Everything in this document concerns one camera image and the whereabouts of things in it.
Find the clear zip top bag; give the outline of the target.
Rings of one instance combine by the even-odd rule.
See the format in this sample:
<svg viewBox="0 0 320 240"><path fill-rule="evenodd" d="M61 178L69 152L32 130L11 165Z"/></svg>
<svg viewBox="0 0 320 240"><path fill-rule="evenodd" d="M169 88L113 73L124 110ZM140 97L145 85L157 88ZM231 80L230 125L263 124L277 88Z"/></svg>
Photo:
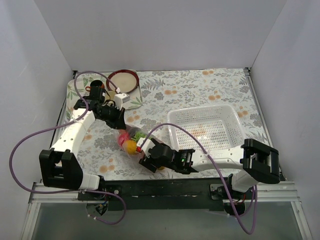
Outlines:
<svg viewBox="0 0 320 240"><path fill-rule="evenodd" d="M127 124L126 129L114 130L115 142L118 147L125 152L128 158L136 163L145 156L142 151L139 151L138 142L147 135L146 131L132 124Z"/></svg>

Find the green fake grapes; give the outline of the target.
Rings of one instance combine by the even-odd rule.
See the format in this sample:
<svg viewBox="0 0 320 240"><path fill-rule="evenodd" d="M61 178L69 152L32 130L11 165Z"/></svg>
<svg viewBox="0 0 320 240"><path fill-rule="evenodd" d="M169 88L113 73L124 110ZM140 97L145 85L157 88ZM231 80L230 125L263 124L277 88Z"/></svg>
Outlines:
<svg viewBox="0 0 320 240"><path fill-rule="evenodd" d="M144 132L137 131L131 139L137 143L141 138L145 138L146 136L147 134Z"/></svg>

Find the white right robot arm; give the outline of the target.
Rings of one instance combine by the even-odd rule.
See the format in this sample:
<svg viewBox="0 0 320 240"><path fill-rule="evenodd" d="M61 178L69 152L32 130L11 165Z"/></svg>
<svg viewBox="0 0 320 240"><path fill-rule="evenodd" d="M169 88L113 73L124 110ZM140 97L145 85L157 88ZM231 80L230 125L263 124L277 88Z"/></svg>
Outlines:
<svg viewBox="0 0 320 240"><path fill-rule="evenodd" d="M153 173L161 167L183 175L215 167L238 170L229 177L226 186L227 195L232 199L239 198L258 183L271 185L280 182L278 150L252 138L245 139L242 145L208 153L194 149L174 150L154 138L141 138L136 149L143 153L139 164Z"/></svg>

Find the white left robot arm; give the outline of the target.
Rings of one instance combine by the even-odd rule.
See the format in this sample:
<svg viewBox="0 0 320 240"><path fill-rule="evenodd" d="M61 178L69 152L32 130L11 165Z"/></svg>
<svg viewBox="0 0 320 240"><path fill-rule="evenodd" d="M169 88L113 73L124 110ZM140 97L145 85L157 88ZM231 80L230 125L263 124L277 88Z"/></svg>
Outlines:
<svg viewBox="0 0 320 240"><path fill-rule="evenodd" d="M111 104L108 105L105 102L105 94L105 89L94 86L90 89L89 95L78 99L73 107L69 125L60 138L49 150L42 150L39 154L42 180L46 187L89 190L89 194L95 200L101 200L106 196L106 187L100 183L101 178L85 173L77 159L80 145L96 120L104 121L108 127L115 130L126 129L123 105L130 96L117 89Z"/></svg>

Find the red fake tomato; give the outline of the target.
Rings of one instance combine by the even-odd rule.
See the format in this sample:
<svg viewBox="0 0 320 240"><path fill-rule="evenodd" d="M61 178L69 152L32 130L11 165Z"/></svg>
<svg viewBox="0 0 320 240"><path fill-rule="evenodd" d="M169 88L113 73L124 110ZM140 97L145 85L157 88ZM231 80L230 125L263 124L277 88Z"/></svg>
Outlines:
<svg viewBox="0 0 320 240"><path fill-rule="evenodd" d="M117 137L117 143L120 147L122 147L124 142L130 139L131 139L130 135L127 132L123 132L123 133L120 133L120 135Z"/></svg>

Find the yellow fake bell pepper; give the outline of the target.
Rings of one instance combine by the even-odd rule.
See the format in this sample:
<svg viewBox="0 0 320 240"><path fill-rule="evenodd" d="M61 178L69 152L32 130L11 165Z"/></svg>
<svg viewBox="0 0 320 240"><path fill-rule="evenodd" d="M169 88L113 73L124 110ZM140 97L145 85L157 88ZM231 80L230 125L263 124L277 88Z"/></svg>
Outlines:
<svg viewBox="0 0 320 240"><path fill-rule="evenodd" d="M135 155L137 150L137 143L134 140L127 140L122 145L124 151L129 155Z"/></svg>

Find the cream enamel mug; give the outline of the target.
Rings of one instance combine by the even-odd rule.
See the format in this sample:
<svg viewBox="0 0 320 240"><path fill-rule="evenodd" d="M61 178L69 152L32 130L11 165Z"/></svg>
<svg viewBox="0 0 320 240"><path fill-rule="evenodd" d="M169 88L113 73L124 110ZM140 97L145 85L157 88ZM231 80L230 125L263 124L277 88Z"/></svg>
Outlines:
<svg viewBox="0 0 320 240"><path fill-rule="evenodd" d="M105 100L114 100L116 94L117 93L115 91L112 91L112 90L107 91L105 94Z"/></svg>

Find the brown orange teacup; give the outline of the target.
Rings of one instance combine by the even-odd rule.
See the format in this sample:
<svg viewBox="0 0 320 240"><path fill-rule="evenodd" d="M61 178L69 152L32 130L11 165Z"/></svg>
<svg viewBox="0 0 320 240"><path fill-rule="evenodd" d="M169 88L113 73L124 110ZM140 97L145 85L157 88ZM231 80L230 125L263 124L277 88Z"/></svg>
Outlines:
<svg viewBox="0 0 320 240"><path fill-rule="evenodd" d="M93 88L93 87L99 87L99 88L104 89L104 88L105 88L105 85L104 85L104 83L103 83L101 80L93 80L93 81L90 83L89 86L86 86L86 87L85 87L85 90L86 90L87 92L90 92L90 91L91 91L91 88Z"/></svg>

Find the red rimmed cream plate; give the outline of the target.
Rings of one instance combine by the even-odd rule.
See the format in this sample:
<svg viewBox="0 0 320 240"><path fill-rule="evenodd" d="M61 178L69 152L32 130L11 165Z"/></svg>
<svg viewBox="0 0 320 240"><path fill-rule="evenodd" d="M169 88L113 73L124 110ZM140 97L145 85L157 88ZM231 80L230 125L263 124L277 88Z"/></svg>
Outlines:
<svg viewBox="0 0 320 240"><path fill-rule="evenodd" d="M121 69L112 72L108 78L120 89L121 93L127 94L134 91L138 87L140 81L137 72L129 69Z"/></svg>

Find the floral serving tray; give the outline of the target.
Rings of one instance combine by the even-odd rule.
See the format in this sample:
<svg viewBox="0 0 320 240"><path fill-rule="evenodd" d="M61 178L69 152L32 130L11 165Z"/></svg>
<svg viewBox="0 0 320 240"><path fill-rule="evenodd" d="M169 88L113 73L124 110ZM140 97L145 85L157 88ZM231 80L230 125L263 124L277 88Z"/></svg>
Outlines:
<svg viewBox="0 0 320 240"><path fill-rule="evenodd" d="M104 75L108 77L111 73L105 73ZM107 80L96 73L84 73L82 74L76 81L77 89L79 93L84 97L89 95L89 92L85 90L86 86L89 86L92 81L94 80L100 80L104 83L104 88L106 91L115 91L116 85L113 83L107 82ZM127 93L130 96L130 100L124 103L124 108L129 109L135 109L140 107L143 104L143 97L140 89L140 82L137 88L132 91L131 93Z"/></svg>

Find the floral patterned tablecloth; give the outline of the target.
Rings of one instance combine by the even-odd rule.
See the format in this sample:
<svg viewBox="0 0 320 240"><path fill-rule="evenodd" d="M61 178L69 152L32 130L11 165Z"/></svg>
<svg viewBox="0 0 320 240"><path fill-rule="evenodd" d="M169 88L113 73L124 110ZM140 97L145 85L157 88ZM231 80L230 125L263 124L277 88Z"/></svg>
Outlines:
<svg viewBox="0 0 320 240"><path fill-rule="evenodd" d="M228 104L236 111L246 138L269 144L268 134L257 109L251 84L241 68L204 70L140 71L142 105L126 109L125 122L137 126L170 144L169 111ZM179 179L181 174L165 168L148 171L126 156L116 143L114 130L97 120L87 131L77 155L89 174L106 180Z"/></svg>

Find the white perforated plastic basket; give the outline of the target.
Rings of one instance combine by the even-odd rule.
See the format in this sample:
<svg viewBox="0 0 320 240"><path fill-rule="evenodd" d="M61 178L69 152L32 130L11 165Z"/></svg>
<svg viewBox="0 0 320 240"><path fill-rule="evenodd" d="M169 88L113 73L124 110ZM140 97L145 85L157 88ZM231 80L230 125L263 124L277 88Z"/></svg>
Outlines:
<svg viewBox="0 0 320 240"><path fill-rule="evenodd" d="M234 148L245 140L238 114L229 104L172 110L167 122L185 129L206 150Z"/></svg>

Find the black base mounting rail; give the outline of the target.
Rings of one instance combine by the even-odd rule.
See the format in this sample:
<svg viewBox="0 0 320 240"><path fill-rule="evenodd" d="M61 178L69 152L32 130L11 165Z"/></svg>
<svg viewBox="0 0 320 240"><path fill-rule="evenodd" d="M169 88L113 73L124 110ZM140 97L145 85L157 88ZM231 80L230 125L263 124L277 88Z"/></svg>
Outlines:
<svg viewBox="0 0 320 240"><path fill-rule="evenodd" d="M230 201L219 178L105 180L102 189L111 193L79 193L77 199L88 203L108 203L109 211L123 208L117 196L126 203L128 210L232 210Z"/></svg>

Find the aluminium frame rail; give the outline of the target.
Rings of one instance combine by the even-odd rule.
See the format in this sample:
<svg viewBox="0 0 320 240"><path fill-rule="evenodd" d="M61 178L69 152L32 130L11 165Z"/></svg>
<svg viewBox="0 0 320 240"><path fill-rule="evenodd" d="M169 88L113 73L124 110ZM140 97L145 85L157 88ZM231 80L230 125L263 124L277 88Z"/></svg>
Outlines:
<svg viewBox="0 0 320 240"><path fill-rule="evenodd" d="M39 192L56 192L62 189L46 187L43 183L34 183L32 190ZM29 203L74 203L78 201L78 191L68 191L53 194L31 193Z"/></svg>

